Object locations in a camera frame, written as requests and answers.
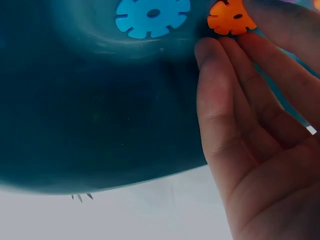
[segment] hand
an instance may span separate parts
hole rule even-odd
[[[276,45],[320,74],[320,15],[274,0],[244,4],[270,41],[246,33],[195,49],[204,155],[235,240],[320,239],[320,135],[284,111],[253,65],[319,131],[320,81]]]

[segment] blue plastic piece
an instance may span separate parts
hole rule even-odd
[[[187,19],[190,0],[122,0],[117,9],[115,23],[121,32],[131,38],[144,39],[150,32],[151,38],[158,38],[170,32],[168,26],[176,29]],[[156,16],[148,16],[158,10]]]

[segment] plastic toy piece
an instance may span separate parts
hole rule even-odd
[[[187,19],[190,0],[122,0],[117,9],[115,23],[121,32],[131,38],[152,38],[169,33],[168,26],[176,29]]]
[[[210,10],[207,18],[209,28],[217,34],[240,35],[247,32],[247,28],[255,29],[257,26],[248,16],[242,0],[228,0],[228,5],[218,1]]]
[[[313,5],[315,9],[320,11],[320,0],[314,0]]]

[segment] orange gear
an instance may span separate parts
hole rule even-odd
[[[320,0],[314,0],[313,5],[316,9],[320,11]]]
[[[210,16],[207,18],[209,28],[217,34],[232,35],[244,34],[249,29],[255,29],[257,26],[248,16],[242,0],[228,0],[228,5],[218,1],[210,10]]]

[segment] teal plastic container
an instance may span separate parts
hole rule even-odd
[[[0,184],[80,194],[205,165],[194,45],[215,3],[0,0]]]

